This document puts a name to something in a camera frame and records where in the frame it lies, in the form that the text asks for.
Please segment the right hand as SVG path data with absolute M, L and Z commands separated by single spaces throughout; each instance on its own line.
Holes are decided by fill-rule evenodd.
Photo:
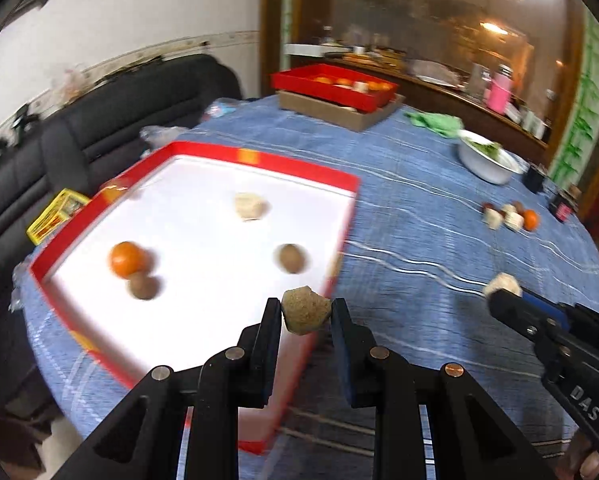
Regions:
M 599 477 L 599 452 L 588 437 L 577 430 L 564 454 L 557 461 L 555 475 L 561 480 L 595 480 Z

